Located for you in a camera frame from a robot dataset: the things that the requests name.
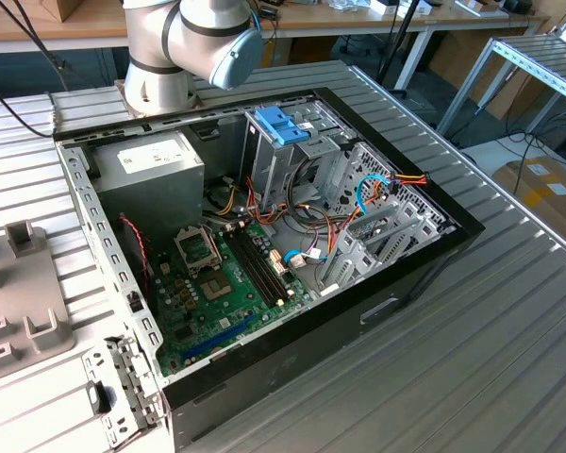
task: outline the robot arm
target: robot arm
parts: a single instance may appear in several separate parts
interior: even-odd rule
[[[140,113],[192,107],[193,73],[231,90],[258,67],[261,35],[244,0],[125,0],[125,98]]]

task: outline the desk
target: desk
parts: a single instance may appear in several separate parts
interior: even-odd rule
[[[183,453],[566,451],[566,242],[356,68],[255,71],[217,106],[327,86],[429,172],[486,230],[425,294]],[[55,94],[61,129],[128,118],[114,88]],[[46,96],[10,101],[46,131]],[[123,330],[74,212],[52,142],[0,107],[0,227],[46,229],[77,344],[0,379],[0,452],[102,453],[80,356]],[[173,453],[165,428],[122,453]]]
[[[288,4],[279,11],[279,39],[388,33],[392,23],[391,16],[382,19],[381,14],[369,8],[360,8],[357,12],[339,12],[326,4]],[[418,32],[419,35],[394,88],[403,90],[407,87],[435,31],[526,27],[525,35],[532,35],[547,19],[543,15],[528,19],[519,15],[506,19],[481,19],[456,6],[453,0],[445,0],[445,4],[434,8],[429,16],[413,18],[408,31]],[[263,22],[262,35],[270,38],[273,26]],[[400,22],[400,19],[397,20],[394,30],[398,29]],[[85,0],[64,24],[41,20],[33,20],[33,23],[51,50],[127,46],[124,11],[118,0]],[[35,45],[26,35],[6,14],[0,12],[0,53],[35,50]]]

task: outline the slotted metal surface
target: slotted metal surface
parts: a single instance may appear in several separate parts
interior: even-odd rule
[[[426,295],[190,446],[198,452],[566,451],[566,244],[360,71],[331,61],[257,71],[217,105],[326,86],[486,226]],[[114,89],[58,94],[64,127],[126,117]],[[16,100],[48,128],[44,96]],[[108,450],[79,355],[120,331],[66,192],[57,153],[0,109],[0,227],[48,231],[74,350],[0,380],[0,451]],[[168,451],[155,429],[124,451]]]
[[[566,96],[566,42],[557,36],[493,39],[492,50]]]

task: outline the green motherboard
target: green motherboard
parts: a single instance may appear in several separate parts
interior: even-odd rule
[[[158,262],[152,263],[157,289],[154,315],[164,339],[158,361],[164,376],[297,311],[311,300],[291,270],[277,273],[269,259],[273,247],[259,224],[235,232],[209,233],[222,259],[218,268],[207,267],[191,277],[174,241],[170,249],[158,254]],[[202,259],[209,253],[197,238],[181,246],[187,259],[189,255]]]

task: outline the gray power supply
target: gray power supply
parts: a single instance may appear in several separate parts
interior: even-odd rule
[[[134,218],[153,246],[201,218],[204,162],[178,132],[100,146],[92,156],[100,172],[94,189],[106,212]]]

